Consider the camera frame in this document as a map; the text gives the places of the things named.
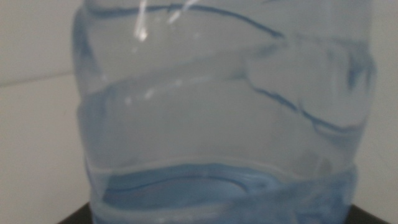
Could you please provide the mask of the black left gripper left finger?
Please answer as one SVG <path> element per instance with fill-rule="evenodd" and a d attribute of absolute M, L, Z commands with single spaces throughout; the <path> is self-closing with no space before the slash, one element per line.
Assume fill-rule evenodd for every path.
<path fill-rule="evenodd" d="M 93 224 L 89 203 L 84 204 L 57 224 Z"/>

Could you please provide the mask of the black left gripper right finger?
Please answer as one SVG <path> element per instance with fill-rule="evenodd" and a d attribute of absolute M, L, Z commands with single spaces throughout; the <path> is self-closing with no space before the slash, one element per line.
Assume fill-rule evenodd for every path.
<path fill-rule="evenodd" d="M 348 224 L 390 224 L 355 205 L 350 207 Z"/>

